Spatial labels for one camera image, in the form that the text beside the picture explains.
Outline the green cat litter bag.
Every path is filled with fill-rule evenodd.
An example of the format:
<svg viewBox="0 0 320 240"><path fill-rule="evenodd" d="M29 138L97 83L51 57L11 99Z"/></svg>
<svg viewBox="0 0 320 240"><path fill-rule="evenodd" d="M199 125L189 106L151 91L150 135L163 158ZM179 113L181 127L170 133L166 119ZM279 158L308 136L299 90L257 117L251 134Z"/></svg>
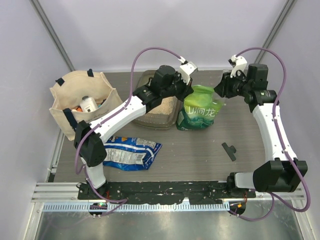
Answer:
<svg viewBox="0 0 320 240"><path fill-rule="evenodd" d="M176 128L180 131L202 130L212 126L222 108L213 102L214 98L222 98L213 87L194 85L192 88L194 92L184 99L176 119Z"/></svg>

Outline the black bag clip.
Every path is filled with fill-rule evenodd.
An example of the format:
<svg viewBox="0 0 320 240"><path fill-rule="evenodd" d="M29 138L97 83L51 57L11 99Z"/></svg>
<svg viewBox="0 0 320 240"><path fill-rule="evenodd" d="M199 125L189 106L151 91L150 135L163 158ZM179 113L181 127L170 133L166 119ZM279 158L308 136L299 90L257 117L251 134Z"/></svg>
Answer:
<svg viewBox="0 0 320 240"><path fill-rule="evenodd" d="M233 145L228 146L226 142L223 142L221 145L231 161L234 162L237 159L235 156L235 153L237 152L236 148Z"/></svg>

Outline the clear plastic scoop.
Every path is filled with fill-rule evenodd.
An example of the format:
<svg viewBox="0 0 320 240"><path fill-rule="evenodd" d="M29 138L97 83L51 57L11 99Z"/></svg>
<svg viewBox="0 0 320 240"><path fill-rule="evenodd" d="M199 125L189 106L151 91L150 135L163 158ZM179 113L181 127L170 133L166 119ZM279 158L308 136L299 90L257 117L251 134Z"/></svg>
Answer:
<svg viewBox="0 0 320 240"><path fill-rule="evenodd" d="M226 98L214 98L212 100L213 103L215 103L219 107L223 107L226 105Z"/></svg>

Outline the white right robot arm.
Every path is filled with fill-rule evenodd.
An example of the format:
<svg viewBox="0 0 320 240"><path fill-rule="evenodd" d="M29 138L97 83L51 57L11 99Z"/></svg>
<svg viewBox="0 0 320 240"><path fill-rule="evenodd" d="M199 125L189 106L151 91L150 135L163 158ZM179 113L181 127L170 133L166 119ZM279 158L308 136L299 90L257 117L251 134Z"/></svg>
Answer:
<svg viewBox="0 0 320 240"><path fill-rule="evenodd" d="M244 189L258 192L292 193L299 186L299 173L308 171L306 161L298 160L286 136L275 90L268 89L268 67L253 63L247 73L226 71L214 91L222 98L241 96L255 118L265 152L265 163L253 172L232 172L226 193L233 198Z"/></svg>

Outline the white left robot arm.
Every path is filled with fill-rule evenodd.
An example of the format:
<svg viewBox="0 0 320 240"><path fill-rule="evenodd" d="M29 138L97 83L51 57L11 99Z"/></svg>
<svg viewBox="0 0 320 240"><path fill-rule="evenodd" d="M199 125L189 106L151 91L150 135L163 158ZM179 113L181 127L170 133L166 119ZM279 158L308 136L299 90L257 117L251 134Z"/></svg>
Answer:
<svg viewBox="0 0 320 240"><path fill-rule="evenodd" d="M148 82L135 91L130 98L104 116L87 123L77 124L74 147L85 166L89 194L100 200L107 192L103 161L107 157L105 142L122 127L158 107L162 100L176 97L182 101L192 90L191 75L198 70L192 62L187 62L175 70L168 65L160 66Z"/></svg>

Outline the translucent grey litter box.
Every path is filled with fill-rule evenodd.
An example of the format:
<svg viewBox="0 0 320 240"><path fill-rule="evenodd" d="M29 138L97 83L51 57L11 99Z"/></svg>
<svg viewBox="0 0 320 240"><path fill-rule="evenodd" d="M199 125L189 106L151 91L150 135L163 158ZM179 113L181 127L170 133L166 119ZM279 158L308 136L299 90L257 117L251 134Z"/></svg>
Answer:
<svg viewBox="0 0 320 240"><path fill-rule="evenodd" d="M181 100L174 96L174 82L179 78L180 73L168 65L162 65L157 70L145 71L133 94L146 104L146 113L133 122L148 128L170 128L181 105Z"/></svg>

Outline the blue chip bag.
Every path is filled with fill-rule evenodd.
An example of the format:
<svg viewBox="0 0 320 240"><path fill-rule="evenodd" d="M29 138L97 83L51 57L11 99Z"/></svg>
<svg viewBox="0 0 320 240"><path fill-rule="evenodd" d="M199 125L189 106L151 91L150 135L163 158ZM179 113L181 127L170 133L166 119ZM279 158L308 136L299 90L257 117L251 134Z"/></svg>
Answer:
<svg viewBox="0 0 320 240"><path fill-rule="evenodd" d="M162 144L138 137L112 136L104 143L104 148L105 167L122 171L141 171L150 168Z"/></svg>

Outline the white bottle in tote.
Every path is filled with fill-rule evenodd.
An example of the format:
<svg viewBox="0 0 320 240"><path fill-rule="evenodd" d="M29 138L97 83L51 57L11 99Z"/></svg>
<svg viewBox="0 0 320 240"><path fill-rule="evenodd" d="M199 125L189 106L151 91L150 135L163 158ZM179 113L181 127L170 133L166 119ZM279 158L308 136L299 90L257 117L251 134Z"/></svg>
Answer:
<svg viewBox="0 0 320 240"><path fill-rule="evenodd" d="M83 96L79 106L85 113L91 113L98 109L98 106L94 98L89 96Z"/></svg>

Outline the beige canvas tote bag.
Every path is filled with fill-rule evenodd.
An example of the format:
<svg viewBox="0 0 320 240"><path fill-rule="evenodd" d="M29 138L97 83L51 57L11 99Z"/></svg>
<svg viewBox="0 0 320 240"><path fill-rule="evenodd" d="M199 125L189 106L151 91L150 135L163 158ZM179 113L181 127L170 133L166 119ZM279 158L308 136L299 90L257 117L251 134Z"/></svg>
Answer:
<svg viewBox="0 0 320 240"><path fill-rule="evenodd" d="M49 111L69 141L75 139L79 122L94 121L123 103L104 73L93 72L91 69L72 71L58 78L50 92L54 102ZM77 111L76 108L81 106L86 96L93 98L100 107L90 112Z"/></svg>

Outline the orange item in tote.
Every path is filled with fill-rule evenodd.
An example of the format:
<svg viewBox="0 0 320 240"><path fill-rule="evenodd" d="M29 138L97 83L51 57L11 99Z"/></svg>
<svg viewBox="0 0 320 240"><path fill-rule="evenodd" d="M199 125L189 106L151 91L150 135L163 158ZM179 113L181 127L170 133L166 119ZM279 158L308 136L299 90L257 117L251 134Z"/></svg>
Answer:
<svg viewBox="0 0 320 240"><path fill-rule="evenodd" d="M77 106L75 108L72 109L73 112L82 112L82 108L80 106Z"/></svg>

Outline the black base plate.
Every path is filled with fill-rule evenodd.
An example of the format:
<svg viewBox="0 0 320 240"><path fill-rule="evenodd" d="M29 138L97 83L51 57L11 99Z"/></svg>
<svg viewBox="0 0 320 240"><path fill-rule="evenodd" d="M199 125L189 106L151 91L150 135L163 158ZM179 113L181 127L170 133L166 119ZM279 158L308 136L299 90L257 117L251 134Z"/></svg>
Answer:
<svg viewBox="0 0 320 240"><path fill-rule="evenodd" d="M131 205L181 204L185 198L191 205L220 204L222 199L253 199L256 194L245 189L231 189L221 181L127 181L107 182L98 193L117 203L126 199Z"/></svg>

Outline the aluminium front rail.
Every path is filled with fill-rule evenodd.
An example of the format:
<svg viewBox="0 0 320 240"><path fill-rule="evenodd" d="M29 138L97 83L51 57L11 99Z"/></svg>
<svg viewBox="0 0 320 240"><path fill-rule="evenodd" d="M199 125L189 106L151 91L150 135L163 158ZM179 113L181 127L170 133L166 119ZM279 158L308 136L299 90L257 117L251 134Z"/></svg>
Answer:
<svg viewBox="0 0 320 240"><path fill-rule="evenodd" d="M32 202L47 211L169 212L229 211L271 196L252 190L231 190L225 181L108 182L98 197L85 182L37 183Z"/></svg>

